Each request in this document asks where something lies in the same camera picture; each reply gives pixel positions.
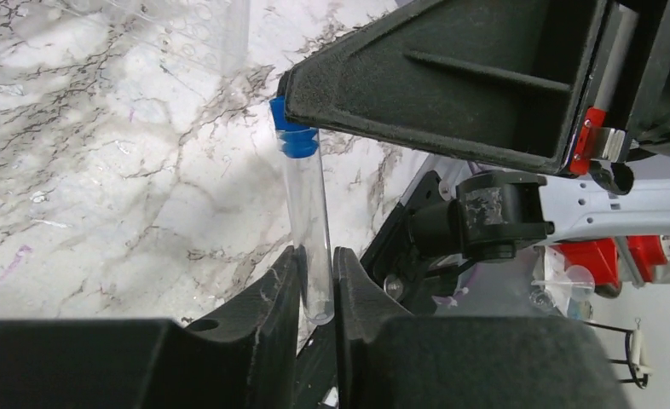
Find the blue capped test tube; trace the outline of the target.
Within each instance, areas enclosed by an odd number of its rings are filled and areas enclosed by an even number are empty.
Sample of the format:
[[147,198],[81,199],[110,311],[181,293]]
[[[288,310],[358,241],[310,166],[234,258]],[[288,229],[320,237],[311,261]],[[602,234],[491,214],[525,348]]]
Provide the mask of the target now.
[[286,202],[304,315],[314,325],[325,325],[334,316],[334,297],[319,130],[287,121],[283,96],[272,99],[269,106],[284,155]]

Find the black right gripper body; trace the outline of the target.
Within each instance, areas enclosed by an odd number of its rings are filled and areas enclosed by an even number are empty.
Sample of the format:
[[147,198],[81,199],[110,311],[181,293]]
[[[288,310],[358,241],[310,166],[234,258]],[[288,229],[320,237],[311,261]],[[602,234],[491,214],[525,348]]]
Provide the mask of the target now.
[[670,158],[670,1],[606,3],[581,107],[564,176],[626,194],[628,163]]

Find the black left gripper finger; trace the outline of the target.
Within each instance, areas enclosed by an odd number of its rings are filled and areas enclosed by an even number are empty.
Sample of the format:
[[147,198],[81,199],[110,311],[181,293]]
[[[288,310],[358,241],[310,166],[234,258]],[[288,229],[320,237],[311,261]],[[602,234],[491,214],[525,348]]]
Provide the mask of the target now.
[[414,1],[280,80],[286,118],[557,175],[611,1]]
[[297,273],[287,248],[262,278],[187,326],[0,320],[0,408],[289,408]]
[[333,255],[342,408],[626,408],[597,337],[556,317],[417,316]]

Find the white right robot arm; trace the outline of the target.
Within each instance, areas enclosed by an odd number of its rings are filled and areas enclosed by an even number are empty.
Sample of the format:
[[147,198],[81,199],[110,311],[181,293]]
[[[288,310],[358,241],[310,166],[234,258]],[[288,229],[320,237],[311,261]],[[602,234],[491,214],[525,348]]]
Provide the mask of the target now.
[[396,208],[366,269],[405,297],[448,291],[468,263],[555,245],[616,289],[619,265],[650,281],[643,242],[670,235],[670,179],[633,160],[670,158],[670,1],[418,1],[367,41],[396,69],[379,121],[432,153],[491,164],[438,199],[429,172]]

